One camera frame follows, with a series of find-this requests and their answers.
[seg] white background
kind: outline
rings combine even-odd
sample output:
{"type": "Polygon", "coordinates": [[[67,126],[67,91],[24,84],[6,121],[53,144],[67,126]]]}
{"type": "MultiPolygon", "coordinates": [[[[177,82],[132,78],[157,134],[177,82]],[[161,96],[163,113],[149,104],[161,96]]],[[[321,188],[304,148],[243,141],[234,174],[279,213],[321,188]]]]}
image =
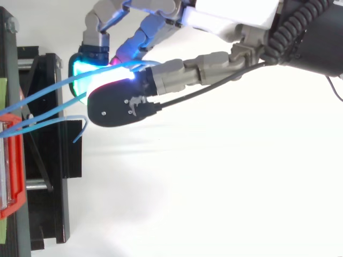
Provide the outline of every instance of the white background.
{"type": "MultiPolygon", "coordinates": [[[[0,5],[19,19],[18,45],[57,53],[66,78],[95,2],[0,5]]],[[[144,15],[132,11],[110,30],[112,54],[144,15]]],[[[146,59],[219,50],[230,45],[185,28],[146,59]]],[[[66,111],[85,113],[82,104],[66,111]]],[[[289,67],[252,72],[138,124],[91,125],[83,177],[68,182],[71,238],[47,240],[33,256],[342,256],[342,129],[343,103],[326,79],[289,67]]]]}

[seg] blue light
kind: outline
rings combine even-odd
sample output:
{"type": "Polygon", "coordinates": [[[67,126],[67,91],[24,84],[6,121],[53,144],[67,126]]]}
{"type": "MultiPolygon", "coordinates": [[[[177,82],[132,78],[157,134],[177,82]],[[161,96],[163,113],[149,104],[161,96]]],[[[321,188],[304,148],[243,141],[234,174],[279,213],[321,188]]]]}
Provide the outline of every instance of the blue light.
{"type": "MultiPolygon", "coordinates": [[[[73,65],[73,76],[79,75],[81,73],[85,73],[88,71],[95,71],[104,66],[95,66],[88,63],[83,63],[81,61],[74,62],[73,65]]],[[[87,96],[90,95],[92,91],[106,85],[111,82],[123,80],[123,79],[134,79],[135,75],[129,69],[124,67],[119,67],[114,70],[106,71],[100,74],[96,74],[87,78],[79,79],[74,81],[73,89],[75,91],[76,96],[79,96],[85,92],[87,92],[87,96]]],[[[81,100],[82,103],[87,105],[87,97],[81,100]]]]}

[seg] robotic hand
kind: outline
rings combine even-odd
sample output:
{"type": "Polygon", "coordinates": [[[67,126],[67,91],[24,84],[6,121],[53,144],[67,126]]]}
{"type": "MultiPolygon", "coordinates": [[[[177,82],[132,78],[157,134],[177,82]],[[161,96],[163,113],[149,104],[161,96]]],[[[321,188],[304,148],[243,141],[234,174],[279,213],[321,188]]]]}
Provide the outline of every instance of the robotic hand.
{"type": "Polygon", "coordinates": [[[87,30],[79,53],[70,60],[70,71],[76,60],[108,65],[106,30],[130,8],[150,15],[118,48],[110,64],[141,60],[182,26],[238,43],[231,54],[214,52],[193,60],[174,59],[137,72],[134,79],[113,79],[115,82],[97,88],[88,96],[88,116],[100,126],[137,122],[267,65],[290,65],[343,78],[342,0],[100,0],[86,17],[87,30]],[[212,85],[164,104],[147,101],[148,96],[179,92],[195,84],[212,85]]]}

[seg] blue tube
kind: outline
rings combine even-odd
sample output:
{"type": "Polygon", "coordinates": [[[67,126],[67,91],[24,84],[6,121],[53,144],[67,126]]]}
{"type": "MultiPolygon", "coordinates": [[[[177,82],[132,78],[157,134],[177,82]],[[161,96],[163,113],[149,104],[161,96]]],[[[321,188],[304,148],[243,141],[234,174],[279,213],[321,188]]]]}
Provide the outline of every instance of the blue tube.
{"type": "Polygon", "coordinates": [[[78,80],[78,79],[83,79],[83,78],[86,78],[86,77],[89,77],[89,76],[92,76],[92,75],[95,75],[95,74],[100,74],[102,72],[106,72],[106,71],[110,71],[110,70],[113,70],[113,69],[117,69],[119,67],[130,67],[130,66],[137,66],[137,65],[157,65],[159,64],[158,62],[154,62],[154,61],[131,61],[131,62],[126,62],[126,63],[120,63],[120,64],[117,64],[117,65],[114,65],[114,66],[109,66],[109,67],[105,67],[105,68],[101,68],[101,69],[98,69],[98,70],[95,70],[95,71],[89,71],[89,72],[85,72],[85,73],[82,73],[82,74],[79,74],[77,76],[74,76],[74,77],[70,77],[68,79],[65,79],[65,80],[62,80],[54,85],[51,85],[43,90],[40,90],[39,92],[25,98],[24,100],[18,102],[18,103],[15,103],[3,110],[0,111],[0,116],[4,115],[4,114],[8,114],[9,112],[12,112],[52,91],[55,91],[59,88],[61,88],[62,86],[64,85],[67,85],[69,83],[72,83],[74,82],[75,80],[78,80]]]}
{"type": "MultiPolygon", "coordinates": [[[[110,71],[110,70],[113,70],[113,69],[117,69],[119,67],[129,67],[129,66],[137,66],[139,65],[137,68],[134,68],[133,70],[140,70],[142,69],[143,67],[147,66],[147,65],[158,65],[159,63],[158,62],[154,62],[154,61],[131,61],[131,62],[126,62],[126,63],[122,63],[122,64],[118,64],[118,65],[114,65],[114,66],[109,66],[109,67],[104,67],[104,68],[101,68],[101,69],[98,69],[98,70],[95,70],[95,71],[90,71],[90,72],[85,72],[83,74],[79,74],[77,76],[74,76],[74,77],[70,77],[66,80],[63,80],[63,81],[60,81],[54,85],[51,85],[27,98],[25,98],[24,100],[18,102],[18,103],[15,103],[7,108],[5,108],[4,110],[0,111],[0,116],[4,115],[4,114],[7,114],[9,112],[12,112],[54,90],[57,90],[59,88],[61,88],[62,86],[64,85],[67,85],[69,83],[72,83],[74,82],[75,80],[78,80],[78,79],[82,79],[82,78],[86,78],[86,77],[89,77],[89,76],[92,76],[92,75],[95,75],[95,74],[99,74],[99,73],[102,73],[102,72],[106,72],[106,71],[110,71]]],[[[72,100],[68,101],[67,103],[64,103],[60,106],[57,106],[55,108],[53,108],[52,110],[50,111],[47,111],[46,113],[44,114],[41,114],[37,117],[34,117],[32,119],[28,119],[28,120],[25,120],[19,124],[16,124],[15,126],[3,131],[0,133],[0,138],[8,138],[8,137],[12,137],[14,135],[19,135],[19,134],[24,134],[24,133],[28,133],[28,132],[31,132],[31,131],[34,131],[36,129],[39,129],[41,127],[45,127],[45,126],[48,126],[48,125],[51,125],[51,124],[55,124],[57,122],[61,122],[61,121],[64,121],[64,120],[71,120],[71,119],[84,119],[86,124],[85,124],[85,127],[82,129],[82,131],[80,132],[80,134],[75,138],[74,142],[76,142],[81,136],[82,136],[82,133],[84,132],[86,126],[88,125],[88,120],[87,120],[87,117],[85,116],[67,116],[67,117],[60,117],[60,118],[56,118],[56,119],[52,119],[52,120],[48,120],[46,122],[42,122],[42,123],[39,123],[39,124],[36,124],[32,127],[28,127],[28,128],[23,128],[20,130],[20,128],[24,127],[24,126],[27,126],[29,124],[33,124],[33,123],[37,123],[37,122],[40,122],[44,119],[47,119],[49,117],[51,117],[52,115],[54,114],[57,114],[59,113],[60,111],[64,110],[65,108],[73,105],[74,103],[80,101],[81,99],[83,99],[84,97],[87,96],[87,93],[83,93],[75,98],[73,98],[72,100]]]]}
{"type": "Polygon", "coordinates": [[[76,119],[83,119],[85,121],[85,126],[83,127],[81,132],[78,134],[78,136],[74,139],[73,143],[75,143],[82,136],[83,132],[86,130],[87,125],[88,125],[88,119],[84,115],[73,115],[73,116],[60,117],[60,118],[56,118],[56,119],[50,119],[50,120],[47,120],[46,122],[38,123],[32,127],[27,127],[27,128],[22,129],[22,130],[18,130],[16,132],[8,133],[8,135],[6,135],[6,137],[13,137],[15,135],[21,135],[21,134],[29,133],[29,132],[32,132],[34,130],[37,130],[37,129],[40,129],[42,127],[46,127],[46,126],[49,126],[49,125],[52,125],[52,124],[55,124],[58,122],[63,122],[65,120],[76,120],[76,119]]]}
{"type": "Polygon", "coordinates": [[[65,108],[73,105],[74,103],[77,103],[78,101],[80,101],[80,99],[82,99],[82,98],[84,98],[86,96],[87,96],[87,93],[83,93],[83,94],[73,98],[72,100],[69,100],[67,103],[59,105],[59,106],[53,108],[52,110],[45,112],[44,114],[41,114],[41,115],[39,115],[37,117],[34,117],[32,119],[27,119],[27,120],[25,120],[23,122],[20,122],[20,123],[16,124],[15,126],[10,127],[7,130],[1,132],[0,133],[0,138],[8,138],[9,137],[8,135],[10,133],[13,133],[16,130],[18,130],[18,129],[24,127],[24,126],[27,126],[27,125],[30,125],[30,124],[33,124],[33,123],[37,123],[37,122],[40,122],[41,120],[47,119],[47,118],[51,117],[52,115],[57,114],[60,111],[64,110],[65,108]]]}

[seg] black metal frame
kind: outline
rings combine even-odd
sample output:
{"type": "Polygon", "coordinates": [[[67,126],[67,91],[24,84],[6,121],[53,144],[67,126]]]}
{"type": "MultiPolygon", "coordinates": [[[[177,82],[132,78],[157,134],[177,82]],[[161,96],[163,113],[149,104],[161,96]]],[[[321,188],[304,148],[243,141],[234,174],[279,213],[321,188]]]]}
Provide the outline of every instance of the black metal frame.
{"type": "MultiPolygon", "coordinates": [[[[0,78],[8,79],[7,105],[20,99],[16,35],[7,31],[5,26],[10,17],[12,15],[0,7],[0,78]]],[[[20,116],[20,110],[14,111],[13,114],[20,116]]],[[[8,218],[6,244],[0,245],[0,256],[31,256],[27,203],[8,218]]]]}
{"type": "MultiPolygon", "coordinates": [[[[18,48],[19,59],[34,59],[30,70],[19,71],[24,96],[30,96],[61,80],[56,54],[38,55],[38,47],[18,48]]],[[[28,104],[22,110],[34,116],[62,103],[58,89],[28,104]]],[[[58,113],[51,118],[62,116],[58,113]]],[[[24,135],[27,179],[43,178],[48,190],[28,191],[31,249],[44,249],[45,238],[65,243],[70,236],[67,178],[81,177],[82,141],[73,139],[82,129],[81,121],[50,125],[24,135]]]]}

